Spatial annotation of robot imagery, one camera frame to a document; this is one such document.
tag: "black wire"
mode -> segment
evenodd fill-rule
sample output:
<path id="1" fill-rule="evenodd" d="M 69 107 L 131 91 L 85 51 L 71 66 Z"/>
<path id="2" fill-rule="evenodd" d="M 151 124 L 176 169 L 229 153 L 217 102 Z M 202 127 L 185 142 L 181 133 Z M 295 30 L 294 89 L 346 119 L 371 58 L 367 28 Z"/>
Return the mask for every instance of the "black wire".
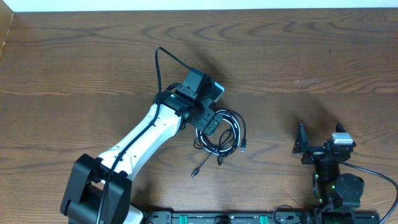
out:
<path id="1" fill-rule="evenodd" d="M 322 213 L 324 211 L 326 211 L 327 209 L 330 210 L 330 206 L 329 205 L 331 205 L 331 204 L 325 205 L 324 207 L 321 208 L 321 210 L 319 212 L 317 212 L 317 220 L 321 220 Z"/>
<path id="2" fill-rule="evenodd" d="M 197 138 L 193 142 L 193 147 L 195 149 L 203 149 L 209 155 L 206 159 L 198 166 L 192 173 L 191 177 L 196 176 L 200 168 L 205 164 L 205 162 L 209 159 L 210 156 L 216 155 L 217 156 L 217 163 L 218 165 L 222 165 L 223 158 L 232 154 L 238 147 L 239 147 L 239 135 L 241 133 L 241 128 L 237 117 L 243 123 L 244 134 L 242 138 L 242 145 L 241 147 L 246 147 L 246 123 L 244 122 L 243 117 L 235 111 L 231 110 L 219 110 L 216 112 L 216 115 L 220 114 L 223 116 L 223 119 L 229 121 L 232 125 L 229 129 L 224 131 L 219 140 L 218 144 L 213 144 L 209 139 L 208 136 L 203 133 L 202 131 L 197 130 Z"/>
<path id="3" fill-rule="evenodd" d="M 181 85 L 181 83 L 173 83 L 173 84 L 170 84 L 170 85 L 167 87 L 167 89 L 168 89 L 168 90 L 173 90 L 174 88 L 178 87 L 179 85 Z"/>
<path id="4" fill-rule="evenodd" d="M 277 220 L 275 219 L 275 213 L 276 213 L 276 211 L 278 211 L 278 209 L 280 209 L 280 208 L 282 208 L 282 207 L 289 207 L 289 208 L 291 208 L 291 209 L 293 210 L 293 212 L 296 214 L 296 216 L 300 219 L 300 222 L 293 223 L 293 224 L 300 224 L 300 223 L 301 223 L 301 215 L 299 215 L 299 214 L 294 210 L 294 208 L 291 207 L 290 205 L 279 205 L 277 208 L 275 208 L 274 212 L 272 212 L 272 219 L 273 219 L 274 223 L 281 224 L 279 221 L 277 221 Z"/>
<path id="5" fill-rule="evenodd" d="M 339 161 L 341 164 L 345 165 L 345 166 L 348 166 L 348 167 L 351 167 L 351 168 L 354 168 L 354 169 L 357 169 L 357 170 L 361 170 L 361 171 L 363 171 L 363 172 L 367 172 L 367 173 L 369 173 L 369 174 L 373 174 L 373 175 L 376 175 L 376 176 L 378 176 L 378 177 L 381 177 L 381 178 L 383 178 L 383 179 L 385 179 L 385 180 L 388 180 L 390 183 L 392 183 L 392 184 L 394 185 L 394 187 L 395 187 L 396 190 L 397 190 L 396 199 L 394 200 L 394 203 L 392 204 L 390 210 L 387 212 L 387 214 L 384 216 L 384 218 L 382 218 L 382 219 L 380 220 L 380 222 L 379 222 L 379 224 L 384 223 L 384 222 L 390 217 L 391 213 L 394 211 L 394 209 L 396 208 L 396 206 L 397 206 L 397 204 L 398 204 L 398 184 L 397 184 L 395 181 L 393 181 L 391 178 L 389 178 L 389 177 L 387 177 L 387 176 L 385 176 L 385 175 L 382 175 L 382 174 L 380 174 L 380 173 L 378 173 L 378 172 L 374 172 L 374 171 L 371 171 L 371 170 L 362 168 L 362 167 L 360 167 L 360 166 L 352 165 L 352 164 L 343 162 L 343 161 L 341 161 L 341 160 L 339 160 L 339 159 L 338 159 L 338 161 Z"/>
<path id="6" fill-rule="evenodd" d="M 172 55 L 170 52 L 168 52 L 167 50 L 165 50 L 163 47 L 156 47 L 155 50 L 155 65 L 156 65 L 156 74 L 157 74 L 157 86 L 158 86 L 158 98 L 160 98 L 161 94 L 162 94 L 162 80 L 160 78 L 160 68 L 159 68 L 159 59 L 158 59 L 158 51 L 162 50 L 165 53 L 167 53 L 169 56 L 171 56 L 174 60 L 178 61 L 180 64 L 182 64 L 184 67 L 190 69 L 190 67 L 183 63 L 181 60 L 179 60 L 177 57 L 175 57 L 174 55 Z M 131 140 L 129 142 L 129 144 L 126 145 L 126 147 L 124 147 L 124 149 L 118 154 L 116 160 L 113 162 L 113 165 L 111 167 L 111 169 L 109 170 L 108 173 L 108 178 L 105 180 L 105 185 L 104 185 L 104 189 L 103 189 L 103 193 L 101 196 L 101 199 L 99 201 L 99 209 L 98 209 L 98 215 L 97 215 L 97 219 L 96 219 L 96 224 L 100 224 L 101 223 L 101 216 L 102 216 L 102 212 L 104 209 L 104 203 L 105 203 L 105 198 L 106 198 L 106 193 L 108 191 L 108 187 L 109 187 L 109 182 L 112 179 L 112 174 L 118 164 L 118 162 L 122 159 L 123 155 L 126 153 L 126 151 L 153 125 L 155 124 L 155 121 L 157 119 L 157 116 L 159 115 L 159 110 L 160 110 L 160 104 L 161 101 L 158 100 L 158 104 L 156 107 L 156 112 L 155 112 L 155 116 L 154 119 L 152 121 L 150 121 L 150 123 L 140 132 L 137 134 L 137 136 Z"/>

